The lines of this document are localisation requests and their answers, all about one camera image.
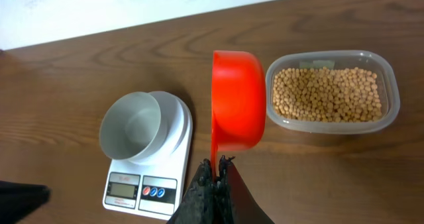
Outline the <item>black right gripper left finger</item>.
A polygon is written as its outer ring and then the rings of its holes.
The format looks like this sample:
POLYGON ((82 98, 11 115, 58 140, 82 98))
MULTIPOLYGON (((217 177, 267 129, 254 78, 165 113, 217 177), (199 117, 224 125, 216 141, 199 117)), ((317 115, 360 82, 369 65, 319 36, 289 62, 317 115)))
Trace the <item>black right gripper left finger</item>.
POLYGON ((214 182, 211 162, 204 159, 167 224, 212 224, 213 221, 214 182))

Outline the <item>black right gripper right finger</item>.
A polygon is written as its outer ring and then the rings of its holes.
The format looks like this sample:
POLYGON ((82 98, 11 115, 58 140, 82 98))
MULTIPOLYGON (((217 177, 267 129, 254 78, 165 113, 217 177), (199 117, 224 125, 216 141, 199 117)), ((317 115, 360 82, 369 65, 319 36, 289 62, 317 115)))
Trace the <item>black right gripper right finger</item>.
POLYGON ((219 223, 274 224, 257 204, 233 159, 222 156, 215 189, 215 208, 219 223))

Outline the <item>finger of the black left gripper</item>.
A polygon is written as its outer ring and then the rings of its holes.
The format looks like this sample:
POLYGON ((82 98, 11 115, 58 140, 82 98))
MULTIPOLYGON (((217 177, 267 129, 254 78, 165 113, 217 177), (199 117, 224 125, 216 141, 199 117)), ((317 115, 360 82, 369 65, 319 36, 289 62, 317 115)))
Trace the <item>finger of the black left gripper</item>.
POLYGON ((19 222, 49 199, 48 186, 1 181, 1 224, 19 222))

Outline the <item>red plastic measuring scoop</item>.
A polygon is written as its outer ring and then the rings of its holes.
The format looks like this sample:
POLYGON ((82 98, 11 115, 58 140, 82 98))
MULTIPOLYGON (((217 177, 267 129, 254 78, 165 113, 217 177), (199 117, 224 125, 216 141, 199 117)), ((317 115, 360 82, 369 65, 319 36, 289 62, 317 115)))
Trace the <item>red plastic measuring scoop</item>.
POLYGON ((211 76, 211 169, 219 151, 256 146, 266 122, 266 82, 258 58, 243 51, 213 52, 211 76))

